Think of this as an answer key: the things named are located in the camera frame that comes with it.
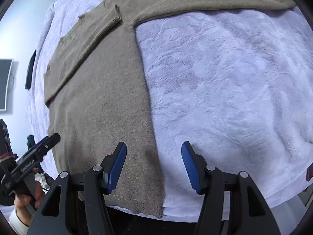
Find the person's left hand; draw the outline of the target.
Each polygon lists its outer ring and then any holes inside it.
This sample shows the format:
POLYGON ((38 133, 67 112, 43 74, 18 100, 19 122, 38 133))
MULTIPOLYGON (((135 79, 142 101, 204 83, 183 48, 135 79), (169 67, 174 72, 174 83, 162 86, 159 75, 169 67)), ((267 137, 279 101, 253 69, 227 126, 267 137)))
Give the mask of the person's left hand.
MULTIPOLYGON (((36 189, 35 189, 35 196, 36 199, 35 208, 37 209, 42 200, 45 197, 45 192, 42 190, 42 186, 39 181, 36 181, 36 189)), ((29 205, 31 202, 31 197, 24 194, 16 194, 14 205, 16 209, 16 215, 20 219, 20 221, 26 225, 29 226, 32 221, 32 215, 28 212, 28 210, 25 208, 27 205, 29 205)))

